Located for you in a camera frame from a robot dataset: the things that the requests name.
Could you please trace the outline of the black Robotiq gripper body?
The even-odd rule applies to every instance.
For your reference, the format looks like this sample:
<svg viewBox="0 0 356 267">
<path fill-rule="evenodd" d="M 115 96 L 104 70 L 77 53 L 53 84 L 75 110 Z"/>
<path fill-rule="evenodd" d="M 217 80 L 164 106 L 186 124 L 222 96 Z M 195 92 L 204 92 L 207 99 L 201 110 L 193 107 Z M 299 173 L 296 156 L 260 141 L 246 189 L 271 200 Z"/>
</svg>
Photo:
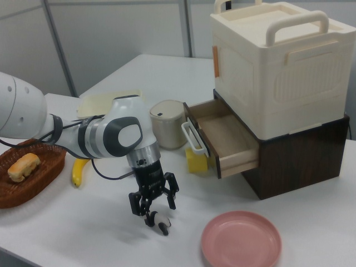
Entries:
<svg viewBox="0 0 356 267">
<path fill-rule="evenodd" d="M 138 201 L 139 195 L 145 200 L 153 201 L 161 196 L 165 188 L 165 179 L 160 160 L 145 167 L 132 168 L 139 186 L 136 193 L 130 193 L 130 201 Z"/>
</svg>

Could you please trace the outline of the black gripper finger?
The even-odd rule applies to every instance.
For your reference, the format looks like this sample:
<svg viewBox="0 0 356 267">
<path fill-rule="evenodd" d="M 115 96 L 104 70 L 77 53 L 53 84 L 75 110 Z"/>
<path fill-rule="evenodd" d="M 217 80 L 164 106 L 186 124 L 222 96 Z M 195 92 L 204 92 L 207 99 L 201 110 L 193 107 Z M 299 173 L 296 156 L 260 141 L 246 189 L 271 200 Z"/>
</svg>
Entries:
<svg viewBox="0 0 356 267">
<path fill-rule="evenodd" d="M 164 188 L 164 194 L 167 196 L 167 201 L 169 208 L 172 210 L 176 209 L 175 196 L 179 191 L 179 186 L 176 181 L 176 177 L 173 173 L 167 172 L 164 174 L 165 180 L 168 182 L 169 188 Z"/>
<path fill-rule="evenodd" d="M 129 193 L 128 197 L 132 213 L 142 217 L 147 226 L 153 227 L 155 223 L 150 211 L 152 198 L 150 196 L 143 195 L 140 191 L 131 192 Z"/>
</svg>

